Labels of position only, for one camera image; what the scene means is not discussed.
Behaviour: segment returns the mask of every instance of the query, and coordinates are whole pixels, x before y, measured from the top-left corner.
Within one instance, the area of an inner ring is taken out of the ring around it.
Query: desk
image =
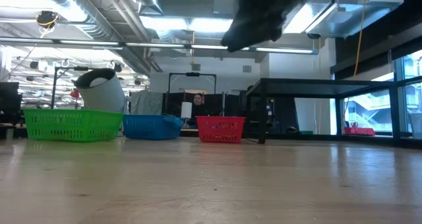
[[[396,82],[347,81],[347,80],[308,80],[308,79],[280,79],[261,78],[253,88],[247,92],[247,136],[250,132],[249,117],[251,114],[251,98],[259,97],[259,130],[258,143],[265,144],[266,140],[266,100],[270,98],[328,98],[336,100],[337,140],[342,136],[342,107],[344,98],[359,96],[380,90],[389,90],[392,114],[392,135],[400,139],[398,84]]]

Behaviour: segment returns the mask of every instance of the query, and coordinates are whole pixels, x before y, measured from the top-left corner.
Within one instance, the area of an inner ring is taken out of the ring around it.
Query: plastic basket
[[[201,142],[240,143],[244,117],[196,116]]]
[[[179,137],[183,119],[164,115],[125,115],[125,136],[131,139],[167,140]]]
[[[24,109],[29,139],[96,142],[116,138],[123,114],[76,109]]]
[[[422,139],[422,113],[409,114],[414,139]]]

